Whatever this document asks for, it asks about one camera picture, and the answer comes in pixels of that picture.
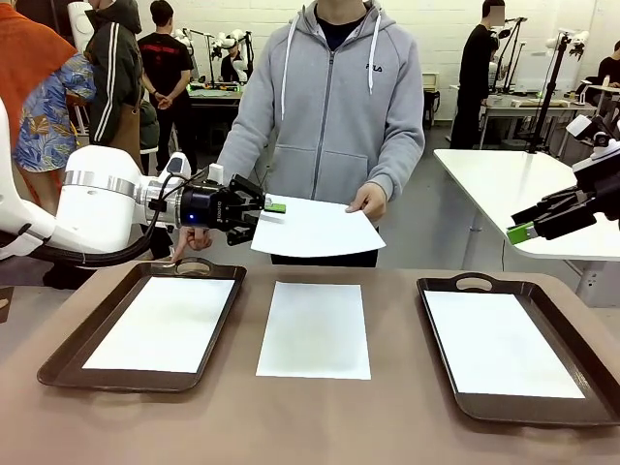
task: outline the hand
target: hand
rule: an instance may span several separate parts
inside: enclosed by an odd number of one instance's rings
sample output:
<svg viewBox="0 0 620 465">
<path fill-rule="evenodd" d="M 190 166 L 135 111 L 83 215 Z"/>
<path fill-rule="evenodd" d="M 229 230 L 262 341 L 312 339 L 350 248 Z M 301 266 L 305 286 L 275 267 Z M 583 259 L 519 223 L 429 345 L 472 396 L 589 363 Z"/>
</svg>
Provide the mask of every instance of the hand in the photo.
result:
<svg viewBox="0 0 620 465">
<path fill-rule="evenodd" d="M 213 240 L 209 234 L 209 230 L 195 229 L 195 228 L 181 228 L 178 244 L 174 251 L 174 257 L 172 261 L 176 262 L 181 259 L 185 253 L 185 249 L 189 246 L 192 250 L 199 252 L 200 250 L 208 249 Z"/>
<path fill-rule="evenodd" d="M 379 184 L 367 182 L 357 191 L 356 199 L 347 208 L 347 213 L 362 210 L 371 223 L 381 220 L 388 211 L 388 198 Z"/>
<path fill-rule="evenodd" d="M 164 97 L 159 101 L 158 109 L 169 109 L 172 106 L 173 99 L 170 97 Z"/>
</svg>

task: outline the person in black shirt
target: person in black shirt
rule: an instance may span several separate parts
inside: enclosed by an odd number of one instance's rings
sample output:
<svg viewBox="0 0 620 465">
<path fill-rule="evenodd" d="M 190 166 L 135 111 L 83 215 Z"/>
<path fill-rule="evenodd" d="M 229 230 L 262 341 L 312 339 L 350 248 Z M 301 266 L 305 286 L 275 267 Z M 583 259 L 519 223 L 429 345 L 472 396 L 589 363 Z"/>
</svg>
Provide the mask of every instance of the person in black shirt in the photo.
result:
<svg viewBox="0 0 620 465">
<path fill-rule="evenodd" d="M 599 78 L 610 77 L 609 87 L 620 88 L 620 42 L 616 44 L 615 51 L 601 62 Z"/>
<path fill-rule="evenodd" d="M 481 106 L 488 97 L 489 63 L 497 42 L 491 26 L 504 25 L 504 0 L 486 0 L 482 21 L 470 35 L 461 61 L 458 111 L 452 128 L 451 149 L 471 150 L 479 140 Z"/>
<path fill-rule="evenodd" d="M 157 172 L 162 171 L 171 158 L 168 144 L 174 124 L 181 150 L 195 173 L 198 169 L 196 134 L 187 93 L 194 64 L 187 47 L 171 36 L 174 15 L 171 5 L 166 0 L 156 0 L 151 4 L 151 14 L 156 31 L 140 39 L 138 45 L 144 64 L 144 85 L 151 94 L 150 101 L 157 109 L 160 125 Z"/>
<path fill-rule="evenodd" d="M 229 49 L 229 54 L 222 60 L 222 82 L 239 82 L 239 75 L 234 70 L 233 61 L 241 61 L 241 52 L 239 44 L 235 44 Z"/>
</svg>

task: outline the black jacket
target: black jacket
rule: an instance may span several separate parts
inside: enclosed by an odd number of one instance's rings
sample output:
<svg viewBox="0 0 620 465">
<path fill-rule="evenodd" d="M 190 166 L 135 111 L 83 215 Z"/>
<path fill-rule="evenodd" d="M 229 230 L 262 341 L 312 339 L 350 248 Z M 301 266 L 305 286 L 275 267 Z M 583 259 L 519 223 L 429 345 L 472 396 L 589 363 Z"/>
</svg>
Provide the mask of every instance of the black jacket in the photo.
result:
<svg viewBox="0 0 620 465">
<path fill-rule="evenodd" d="M 97 94 L 90 109 L 90 142 L 108 145 L 118 129 L 121 106 L 134 106 L 142 95 L 142 65 L 136 34 L 141 32 L 136 0 L 116 0 L 86 12 L 95 35 L 86 48 L 94 65 Z"/>
</svg>

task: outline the white paper in tray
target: white paper in tray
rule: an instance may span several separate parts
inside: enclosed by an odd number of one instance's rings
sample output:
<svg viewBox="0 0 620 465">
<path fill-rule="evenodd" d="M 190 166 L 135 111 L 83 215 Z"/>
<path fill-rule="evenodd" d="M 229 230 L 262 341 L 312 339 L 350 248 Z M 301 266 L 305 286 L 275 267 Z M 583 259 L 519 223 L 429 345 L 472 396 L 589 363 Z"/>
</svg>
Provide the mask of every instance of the white paper in tray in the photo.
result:
<svg viewBox="0 0 620 465">
<path fill-rule="evenodd" d="M 458 391 L 585 398 L 514 295 L 424 294 Z"/>
<path fill-rule="evenodd" d="M 150 278 L 83 368 L 198 372 L 233 284 Z"/>
</svg>

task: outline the white robotic arm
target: white robotic arm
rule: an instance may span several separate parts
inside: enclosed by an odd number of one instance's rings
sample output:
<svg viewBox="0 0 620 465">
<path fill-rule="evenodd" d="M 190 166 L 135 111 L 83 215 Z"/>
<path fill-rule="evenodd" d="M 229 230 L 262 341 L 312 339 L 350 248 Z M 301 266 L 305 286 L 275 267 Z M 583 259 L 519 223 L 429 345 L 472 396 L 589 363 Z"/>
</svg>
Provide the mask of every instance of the white robotic arm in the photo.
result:
<svg viewBox="0 0 620 465">
<path fill-rule="evenodd" d="M 252 74 L 254 64 L 251 32 L 243 32 L 240 29 L 235 29 L 229 35 L 220 32 L 213 42 L 213 55 L 221 57 L 222 49 L 230 49 L 235 45 L 239 45 L 239 57 L 241 59 L 234 60 L 232 66 L 239 77 L 239 82 L 244 83 L 248 81 L 249 75 Z"/>
<path fill-rule="evenodd" d="M 189 178 L 187 159 L 177 153 L 159 178 L 142 176 L 129 154 L 91 145 L 71 155 L 53 217 L 19 196 L 11 160 L 9 121 L 0 100 L 0 258 L 121 264 L 148 249 L 153 222 L 221 230 L 235 245 L 254 235 L 257 218 L 247 213 L 264 209 L 261 189 L 239 176 L 222 186 L 221 168 L 212 169 L 210 179 Z M 150 227 L 127 247 L 133 224 Z"/>
</svg>

